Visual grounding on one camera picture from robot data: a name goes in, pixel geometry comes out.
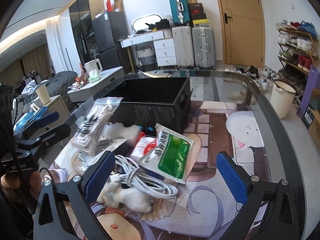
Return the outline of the person's left hand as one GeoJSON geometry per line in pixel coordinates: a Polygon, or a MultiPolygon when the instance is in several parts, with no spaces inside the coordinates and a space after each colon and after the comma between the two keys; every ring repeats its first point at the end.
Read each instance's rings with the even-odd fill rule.
{"type": "MultiPolygon", "coordinates": [[[[39,171],[32,172],[29,177],[29,192],[32,200],[38,200],[41,188],[42,179],[39,171]]],[[[22,192],[20,180],[16,174],[9,173],[1,177],[1,186],[6,196],[17,203],[26,203],[26,198],[22,192]]]]}

